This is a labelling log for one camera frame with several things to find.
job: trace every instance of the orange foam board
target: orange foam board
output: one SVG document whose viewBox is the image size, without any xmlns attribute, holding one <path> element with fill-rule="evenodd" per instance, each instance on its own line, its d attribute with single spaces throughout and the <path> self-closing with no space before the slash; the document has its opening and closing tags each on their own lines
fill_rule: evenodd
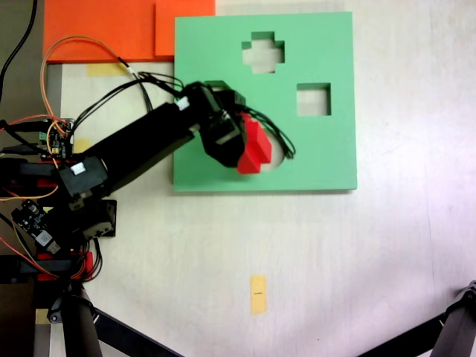
<svg viewBox="0 0 476 357">
<path fill-rule="evenodd" d="M 173 60 L 177 17 L 215 16 L 215 0 L 156 0 L 155 57 Z"/>
<path fill-rule="evenodd" d="M 175 17 L 214 13 L 214 0 L 45 0 L 43 54 L 64 36 L 87 35 L 104 41 L 126 61 L 172 60 Z M 115 58 L 107 51 L 85 41 L 67 42 L 48 59 L 111 61 Z"/>
</svg>

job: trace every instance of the yellow tape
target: yellow tape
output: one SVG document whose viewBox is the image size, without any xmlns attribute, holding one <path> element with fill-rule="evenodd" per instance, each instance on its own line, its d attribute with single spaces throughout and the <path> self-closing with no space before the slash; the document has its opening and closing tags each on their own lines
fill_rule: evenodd
<svg viewBox="0 0 476 357">
<path fill-rule="evenodd" d="M 251 276 L 251 314 L 266 312 L 266 276 Z"/>
<path fill-rule="evenodd" d="M 88 77 L 115 77 L 126 76 L 128 71 L 122 63 L 88 63 L 86 73 Z"/>
<path fill-rule="evenodd" d="M 85 152 L 91 147 L 91 141 L 89 139 L 74 139 L 73 153 L 80 154 Z"/>
</svg>

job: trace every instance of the red wire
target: red wire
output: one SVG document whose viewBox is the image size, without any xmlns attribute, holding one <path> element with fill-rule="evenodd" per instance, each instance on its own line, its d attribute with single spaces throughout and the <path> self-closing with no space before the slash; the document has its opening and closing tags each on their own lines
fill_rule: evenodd
<svg viewBox="0 0 476 357">
<path fill-rule="evenodd" d="M 55 274 L 52 274 L 50 273 L 49 271 L 46 271 L 44 270 L 44 268 L 42 268 L 41 266 L 39 266 L 38 264 L 36 264 L 36 262 L 32 261 L 30 258 L 26 257 L 25 255 L 23 255 L 22 253 L 20 253 L 19 251 L 17 251 L 14 247 L 12 247 L 10 244 L 8 244 L 7 242 L 5 242 L 5 240 L 0 237 L 0 242 L 2 242 L 3 244 L 5 244 L 7 246 L 7 248 L 9 248 L 11 251 L 13 251 L 14 253 L 18 254 L 20 257 L 22 257 L 23 259 L 25 259 L 27 262 L 29 262 L 31 265 L 33 265 L 35 268 L 37 268 L 38 270 L 40 270 L 42 273 L 45 273 L 45 274 L 48 274 L 48 275 L 51 275 L 53 277 L 55 277 L 56 279 L 58 278 L 57 275 Z M 83 274 L 84 270 L 86 268 L 86 263 L 83 262 L 83 265 L 81 266 L 81 269 L 71 277 L 71 279 L 77 279 L 79 277 L 81 277 L 81 275 Z"/>
<path fill-rule="evenodd" d="M 20 253 L 19 251 L 17 251 L 14 247 L 12 247 L 10 244 L 8 244 L 7 242 L 5 242 L 5 240 L 0 237 L 0 241 L 5 244 L 7 246 L 7 248 L 9 248 L 11 251 L 13 251 L 14 253 L 18 254 L 20 257 L 22 257 L 23 259 L 25 259 L 27 262 L 29 262 L 30 264 L 32 264 L 35 268 L 37 268 L 38 270 L 40 270 L 41 272 L 45 273 L 45 274 L 48 274 L 48 275 L 53 275 L 53 276 L 56 276 L 52 273 L 50 273 L 49 271 L 46 271 L 44 270 L 41 266 L 39 266 L 38 264 L 36 264 L 36 262 L 32 261 L 30 258 L 26 257 L 25 255 L 23 255 L 22 253 Z"/>
<path fill-rule="evenodd" d="M 14 197 L 19 197 L 16 193 L 8 190 L 7 188 L 5 187 L 2 187 L 2 190 L 5 191 L 5 192 L 8 192 L 10 195 L 14 196 Z"/>
</svg>

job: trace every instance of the square hole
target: square hole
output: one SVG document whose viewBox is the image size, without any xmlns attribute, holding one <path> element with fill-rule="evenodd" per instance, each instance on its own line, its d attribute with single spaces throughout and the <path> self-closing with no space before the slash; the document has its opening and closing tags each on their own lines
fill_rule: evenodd
<svg viewBox="0 0 476 357">
<path fill-rule="evenodd" d="M 251 41 L 242 42 L 242 61 L 254 74 L 274 73 L 284 63 L 284 41 L 275 41 L 274 32 L 253 32 Z"/>
<path fill-rule="evenodd" d="M 297 85 L 297 115 L 321 117 L 332 114 L 330 83 L 301 83 Z"/>
</svg>

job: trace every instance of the cross-shaped hole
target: cross-shaped hole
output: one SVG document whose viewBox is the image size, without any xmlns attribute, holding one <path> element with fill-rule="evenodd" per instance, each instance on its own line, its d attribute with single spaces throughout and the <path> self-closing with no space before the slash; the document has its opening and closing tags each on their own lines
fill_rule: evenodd
<svg viewBox="0 0 476 357">
<path fill-rule="evenodd" d="M 253 32 L 251 41 L 242 42 L 243 64 L 254 74 L 274 73 L 284 63 L 284 41 L 275 41 L 274 32 Z"/>
</svg>

